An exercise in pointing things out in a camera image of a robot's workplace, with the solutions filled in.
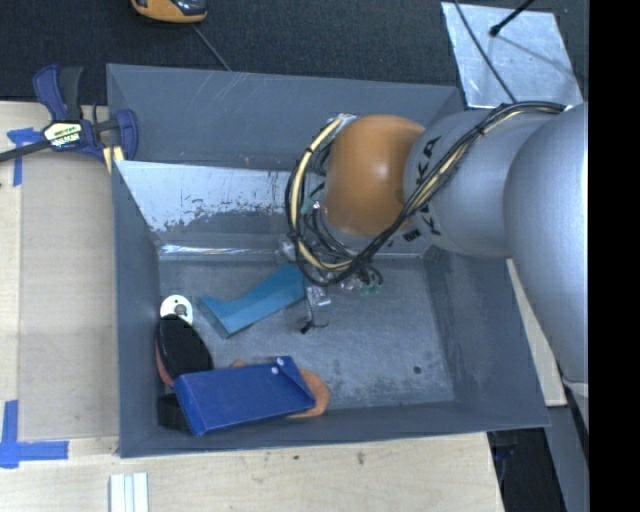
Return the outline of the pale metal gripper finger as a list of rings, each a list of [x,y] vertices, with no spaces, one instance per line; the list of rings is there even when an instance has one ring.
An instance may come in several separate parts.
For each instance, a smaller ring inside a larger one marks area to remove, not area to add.
[[[323,328],[329,324],[331,298],[324,287],[307,287],[306,301],[309,311],[308,324],[312,328]]]
[[[305,304],[297,304],[286,310],[287,329],[294,333],[306,334],[311,329],[311,313]]]

